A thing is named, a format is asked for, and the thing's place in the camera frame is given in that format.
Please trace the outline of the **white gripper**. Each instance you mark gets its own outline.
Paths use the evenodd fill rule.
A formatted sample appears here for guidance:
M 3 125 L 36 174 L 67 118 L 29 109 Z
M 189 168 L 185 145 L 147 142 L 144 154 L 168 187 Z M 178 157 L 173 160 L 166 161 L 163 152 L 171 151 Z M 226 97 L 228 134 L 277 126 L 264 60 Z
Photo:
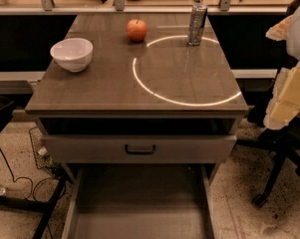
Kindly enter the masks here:
M 270 27 L 265 36 L 274 41 L 286 39 L 287 53 L 300 61 L 300 6 L 292 16 Z M 291 70 L 283 68 L 280 71 L 272 94 L 263 123 L 266 128 L 278 130 L 300 112 L 300 62 Z

